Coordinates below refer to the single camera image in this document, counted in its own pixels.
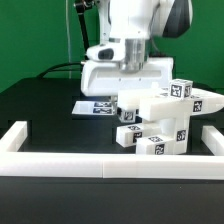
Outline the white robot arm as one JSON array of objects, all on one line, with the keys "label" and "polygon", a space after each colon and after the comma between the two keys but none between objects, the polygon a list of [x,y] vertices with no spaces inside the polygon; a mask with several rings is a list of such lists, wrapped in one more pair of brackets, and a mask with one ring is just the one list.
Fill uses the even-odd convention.
[{"label": "white robot arm", "polygon": [[100,43],[85,47],[84,95],[169,85],[173,59],[150,50],[155,37],[178,38],[190,28],[191,0],[76,0],[74,7],[79,17],[96,7],[100,21]]}]

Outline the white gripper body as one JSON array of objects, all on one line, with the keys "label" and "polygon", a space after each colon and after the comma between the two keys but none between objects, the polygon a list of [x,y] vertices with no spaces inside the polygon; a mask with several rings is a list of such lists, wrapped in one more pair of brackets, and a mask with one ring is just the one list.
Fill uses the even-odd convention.
[{"label": "white gripper body", "polygon": [[173,59],[148,57],[145,43],[107,43],[87,50],[81,91],[86,96],[116,96],[120,90],[169,86]]}]

